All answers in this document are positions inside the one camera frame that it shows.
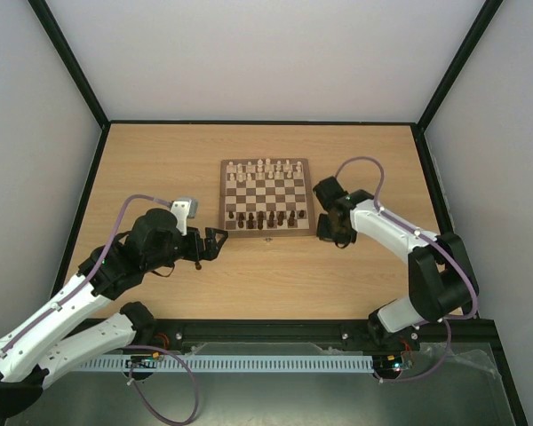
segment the cable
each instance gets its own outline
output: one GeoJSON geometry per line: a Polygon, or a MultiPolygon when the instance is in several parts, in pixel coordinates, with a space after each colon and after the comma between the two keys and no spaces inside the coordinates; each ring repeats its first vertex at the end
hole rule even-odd
{"type": "Polygon", "coordinates": [[[150,412],[151,415],[153,415],[156,419],[158,419],[160,422],[164,424],[168,424],[170,426],[185,426],[186,424],[189,424],[195,420],[195,415],[197,414],[197,408],[199,407],[199,385],[197,384],[197,380],[195,379],[194,372],[187,366],[186,362],[180,358],[175,353],[172,353],[170,351],[167,351],[162,348],[158,348],[157,346],[146,346],[143,344],[132,344],[129,346],[126,346],[125,349],[132,349],[132,350],[145,350],[145,351],[158,351],[161,353],[164,353],[172,358],[174,358],[176,361],[180,363],[182,367],[187,372],[187,375],[189,375],[189,378],[192,380],[192,384],[194,385],[194,409],[192,411],[192,414],[189,415],[189,417],[184,420],[183,422],[175,422],[173,420],[167,419],[166,417],[162,416],[160,413],[158,413],[148,402],[142,391],[140,390],[139,386],[136,384],[136,381],[132,378],[132,373],[134,371],[134,368],[136,367],[136,364],[132,364],[131,369],[128,372],[128,378],[129,378],[129,384],[132,384],[136,392],[138,392],[140,398],[142,399],[142,404],[146,407],[146,409],[150,412]]]}
{"type": "MultiPolygon", "coordinates": [[[[168,207],[168,208],[171,206],[171,203],[169,201],[161,200],[161,199],[155,198],[155,197],[150,197],[149,195],[143,195],[143,194],[140,194],[140,193],[137,193],[137,194],[134,194],[134,195],[131,195],[130,197],[128,197],[124,201],[123,206],[121,207],[120,212],[118,213],[118,217],[116,218],[115,224],[113,225],[113,229],[112,229],[112,231],[111,231],[111,233],[110,233],[110,235],[108,237],[107,244],[105,245],[105,247],[103,248],[102,252],[100,253],[100,256],[99,256],[99,259],[97,260],[97,263],[92,267],[91,271],[87,274],[87,276],[85,277],[83,282],[81,282],[81,284],[79,284],[77,287],[75,287],[75,289],[73,289],[73,291],[69,292],[69,294],[67,296],[65,296],[63,299],[61,299],[59,301],[59,303],[58,303],[59,306],[63,306],[64,304],[69,302],[69,300],[71,300],[71,298],[74,295],[76,295],[79,291],[81,291],[81,289],[83,289],[83,287],[85,287],[87,284],[89,284],[89,282],[91,281],[92,277],[99,270],[103,260],[105,260],[105,256],[107,255],[107,253],[108,253],[108,251],[110,249],[110,246],[113,243],[113,240],[115,239],[116,232],[118,231],[118,227],[120,226],[121,222],[123,221],[124,212],[128,208],[128,205],[131,203],[131,201],[132,200],[137,200],[137,199],[154,201],[154,202],[157,202],[158,204],[162,204],[162,205],[164,205],[165,207],[168,207]]],[[[26,335],[35,326],[37,326],[37,324],[39,324],[40,322],[45,320],[47,317],[49,317],[54,312],[56,312],[55,309],[49,308],[48,310],[46,310],[43,313],[41,313],[38,317],[36,317],[33,321],[31,321],[23,329],[21,329],[21,331],[17,335],[15,335],[12,338],[12,340],[10,340],[10,342],[8,342],[2,348],[2,352],[6,353],[7,351],[9,351],[24,335],[26,335]]]]}
{"type": "Polygon", "coordinates": [[[407,383],[407,382],[415,382],[416,380],[424,379],[425,377],[428,377],[432,373],[434,373],[444,362],[446,357],[449,354],[450,351],[450,344],[452,342],[452,329],[450,328],[450,324],[446,318],[442,319],[442,322],[446,326],[446,349],[444,349],[444,352],[442,353],[441,357],[436,361],[436,364],[434,364],[432,367],[430,367],[428,370],[426,370],[424,373],[421,373],[420,375],[413,375],[412,377],[406,377],[403,379],[396,378],[396,379],[384,379],[381,376],[379,376],[378,372],[375,371],[373,375],[379,380],[379,383],[407,383]]]}
{"type": "MultiPolygon", "coordinates": [[[[375,206],[375,210],[379,212],[379,214],[382,215],[384,218],[389,220],[389,222],[392,222],[393,224],[401,227],[405,231],[409,233],[413,233],[413,234],[415,234],[415,232],[418,232],[417,228],[413,228],[412,226],[405,224],[404,222],[402,222],[401,220],[397,219],[395,216],[390,214],[390,212],[387,209],[381,206],[381,203],[379,202],[379,195],[381,194],[381,189],[383,188],[383,184],[385,183],[385,169],[383,168],[383,165],[377,159],[373,157],[368,157],[368,156],[359,156],[359,157],[350,158],[349,160],[346,160],[345,162],[343,162],[341,166],[339,166],[338,171],[336,172],[335,178],[338,178],[339,173],[347,164],[349,164],[350,162],[357,162],[359,160],[365,160],[365,161],[374,163],[379,168],[379,172],[381,173],[379,183],[375,190],[375,196],[373,198],[373,205],[375,206]]],[[[472,282],[470,281],[468,276],[465,274],[464,270],[460,267],[460,265],[456,262],[456,260],[454,260],[454,258],[444,248],[442,248],[436,241],[433,241],[432,239],[428,238],[426,235],[422,233],[418,233],[418,235],[415,234],[415,236],[417,236],[417,238],[423,239],[427,244],[430,244],[436,251],[438,251],[441,254],[442,257],[446,259],[446,261],[454,268],[454,270],[460,276],[466,288],[468,289],[468,292],[470,293],[470,298],[472,300],[472,309],[465,315],[447,315],[446,318],[448,318],[449,320],[471,319],[478,311],[478,296],[476,295],[476,292],[473,289],[472,282]]]]}

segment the robotic arm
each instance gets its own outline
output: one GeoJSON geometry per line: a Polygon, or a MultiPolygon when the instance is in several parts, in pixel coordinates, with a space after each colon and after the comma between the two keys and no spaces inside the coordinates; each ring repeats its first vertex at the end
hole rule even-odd
{"type": "Polygon", "coordinates": [[[116,235],[89,282],[84,284],[105,247],[94,249],[57,295],[0,339],[0,415],[11,417],[25,410],[44,389],[88,359],[149,341],[155,319],[140,302],[126,304],[97,326],[63,338],[92,313],[138,286],[145,274],[173,268],[180,259],[194,262],[200,270],[201,260],[215,259],[227,232],[205,228],[202,239],[196,228],[187,226],[196,211],[197,201],[189,198],[170,203],[170,210],[149,210],[128,233],[116,235]]]}
{"type": "Polygon", "coordinates": [[[453,264],[446,262],[432,244],[439,245],[464,272],[478,294],[464,243],[454,233],[436,235],[421,230],[374,202],[363,190],[348,193],[335,177],[314,187],[327,215],[320,215],[317,236],[345,248],[358,233],[378,241],[395,253],[409,269],[409,295],[382,306],[369,316],[373,343],[384,346],[405,328],[440,320],[459,307],[469,310],[470,289],[453,264]],[[444,264],[439,271],[438,264],[444,264]]]}

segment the chess board frame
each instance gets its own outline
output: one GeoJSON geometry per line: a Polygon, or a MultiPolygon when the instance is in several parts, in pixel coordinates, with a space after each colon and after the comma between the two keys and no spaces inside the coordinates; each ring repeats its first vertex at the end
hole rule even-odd
{"type": "MultiPolygon", "coordinates": [[[[227,203],[227,197],[228,196],[233,196],[233,195],[228,195],[228,190],[227,189],[231,189],[231,188],[227,188],[227,183],[231,183],[233,181],[229,181],[227,176],[228,176],[228,173],[227,173],[227,166],[229,165],[229,162],[233,162],[234,165],[238,164],[238,163],[241,163],[243,165],[243,172],[245,174],[245,177],[246,177],[246,174],[247,174],[247,163],[248,162],[251,162],[252,165],[254,167],[257,166],[257,162],[259,161],[260,159],[259,158],[242,158],[242,159],[228,159],[228,160],[223,160],[221,161],[221,179],[220,179],[220,188],[219,188],[219,228],[220,229],[225,229],[226,231],[229,232],[229,238],[238,238],[238,237],[259,237],[259,238],[266,238],[266,237],[275,237],[275,236],[281,236],[281,237],[291,237],[291,236],[305,236],[305,235],[315,235],[316,234],[316,216],[315,216],[315,213],[314,213],[314,193],[312,191],[312,183],[311,183],[311,180],[310,180],[310,167],[309,167],[309,164],[308,164],[308,160],[306,158],[271,158],[271,164],[272,165],[276,165],[276,163],[278,161],[281,162],[282,166],[284,165],[284,163],[286,163],[286,160],[290,160],[290,164],[291,165],[296,165],[298,162],[302,162],[302,173],[303,173],[303,177],[302,179],[299,179],[299,180],[302,180],[303,181],[303,184],[304,184],[304,188],[305,188],[305,201],[300,201],[298,203],[295,203],[300,205],[300,203],[302,204],[305,204],[305,209],[303,209],[305,212],[306,212],[306,217],[304,218],[299,218],[298,217],[298,212],[301,210],[301,209],[298,209],[298,211],[296,211],[296,226],[292,227],[292,228],[288,228],[288,215],[290,214],[290,209],[287,209],[288,207],[288,204],[289,203],[292,203],[292,201],[270,201],[270,202],[265,202],[264,204],[271,204],[271,208],[272,208],[272,204],[275,204],[277,206],[280,206],[281,203],[284,203],[286,204],[285,206],[285,211],[286,211],[286,218],[284,219],[284,224],[282,225],[282,227],[279,227],[278,224],[276,223],[276,220],[274,221],[274,227],[272,228],[269,228],[267,226],[267,217],[265,218],[265,223],[264,223],[264,228],[263,229],[258,229],[257,227],[255,227],[254,229],[247,229],[246,228],[246,224],[245,224],[245,227],[240,229],[238,228],[237,226],[235,227],[235,229],[232,229],[232,227],[228,227],[227,226],[227,221],[229,222],[236,222],[237,221],[237,217],[236,215],[238,215],[239,213],[245,213],[245,218],[247,216],[248,213],[252,212],[253,214],[257,214],[257,209],[255,209],[255,211],[247,211],[246,209],[245,210],[242,210],[242,205],[243,204],[247,204],[247,202],[236,202],[235,203],[235,219],[227,219],[227,212],[229,210],[227,210],[227,205],[233,205],[232,203],[227,203]]],[[[293,185],[293,184],[290,184],[289,183],[289,180],[294,180],[294,179],[287,179],[286,174],[284,173],[283,176],[284,176],[284,179],[269,179],[268,177],[265,177],[265,182],[266,181],[274,181],[274,187],[284,187],[284,188],[296,188],[296,187],[299,187],[297,185],[293,185]]],[[[237,184],[236,187],[239,188],[239,187],[244,187],[244,188],[247,188],[247,184],[246,184],[246,179],[243,181],[243,182],[238,182],[237,180],[235,181],[235,183],[237,184]]],[[[282,196],[286,196],[287,194],[274,194],[274,196],[276,197],[277,195],[282,195],[282,196]]],[[[264,211],[266,215],[268,215],[268,213],[272,210],[269,210],[267,209],[267,207],[265,207],[265,209],[261,209],[260,211],[264,211]]]]}

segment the black metal frame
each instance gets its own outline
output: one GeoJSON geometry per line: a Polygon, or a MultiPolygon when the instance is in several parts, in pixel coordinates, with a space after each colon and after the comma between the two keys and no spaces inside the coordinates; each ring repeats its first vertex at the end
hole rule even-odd
{"type": "MultiPolygon", "coordinates": [[[[28,0],[34,9],[37,18],[41,21],[45,31],[52,40],[58,54],[65,63],[68,72],[73,77],[76,86],[83,95],[91,112],[95,116],[102,133],[99,139],[89,175],[87,177],[83,195],[79,202],[76,217],[68,238],[60,268],[53,286],[52,294],[57,293],[63,286],[68,272],[68,266],[73,255],[77,235],[83,222],[84,212],[91,195],[92,186],[99,167],[111,123],[141,123],[141,124],[244,124],[244,125],[404,125],[410,126],[418,158],[423,169],[428,192],[434,208],[434,214],[442,233],[452,231],[452,222],[442,193],[434,163],[425,138],[425,130],[433,120],[434,115],[446,98],[450,88],[456,81],[460,71],[473,52],[482,34],[495,16],[503,0],[486,0],[464,41],[460,45],[456,56],[452,60],[444,77],[438,85],[434,95],[428,103],[418,123],[415,122],[285,122],[285,121],[209,121],[209,120],[177,120],[177,121],[145,121],[145,120],[108,120],[83,70],[79,66],[75,55],[55,21],[51,10],[44,0],[28,0]]],[[[88,319],[80,327],[90,327],[99,322],[99,319],[88,319]]],[[[378,355],[382,351],[371,347],[359,330],[365,329],[366,320],[174,320],[160,319],[157,331],[162,331],[172,339],[172,348],[184,351],[192,345],[205,342],[310,342],[324,346],[332,346],[346,351],[363,350],[365,353],[378,355]],[[180,333],[181,339],[174,340],[180,333]]],[[[446,339],[446,330],[443,325],[431,324],[419,330],[421,342],[440,342],[446,339]]],[[[492,320],[471,319],[468,321],[452,321],[453,342],[462,343],[489,343],[494,353],[497,368],[502,375],[505,391],[512,408],[516,424],[525,425],[527,420],[521,402],[513,384],[513,378],[505,358],[497,329],[492,320]]],[[[5,424],[5,419],[0,418],[0,425],[5,424]]]]}

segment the wooden table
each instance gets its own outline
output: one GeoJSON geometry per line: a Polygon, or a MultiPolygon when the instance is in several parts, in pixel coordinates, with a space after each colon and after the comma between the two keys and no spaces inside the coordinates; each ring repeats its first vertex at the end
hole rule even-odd
{"type": "MultiPolygon", "coordinates": [[[[219,221],[219,164],[227,158],[305,157],[312,182],[335,173],[356,155],[378,158],[386,169],[381,201],[425,229],[438,231],[410,128],[407,126],[286,126],[113,124],[77,239],[69,274],[104,244],[124,199],[145,193],[200,202],[190,224],[219,221]]],[[[377,168],[348,165],[340,183],[374,192],[377,168]]],[[[121,230],[157,205],[134,201],[121,230]]],[[[315,205],[316,215],[322,212],[315,205]]],[[[141,301],[157,318],[328,320],[361,319],[407,294],[405,264],[375,241],[360,236],[338,249],[311,237],[230,239],[219,258],[178,261],[170,278],[149,274],[96,317],[141,301]]]]}

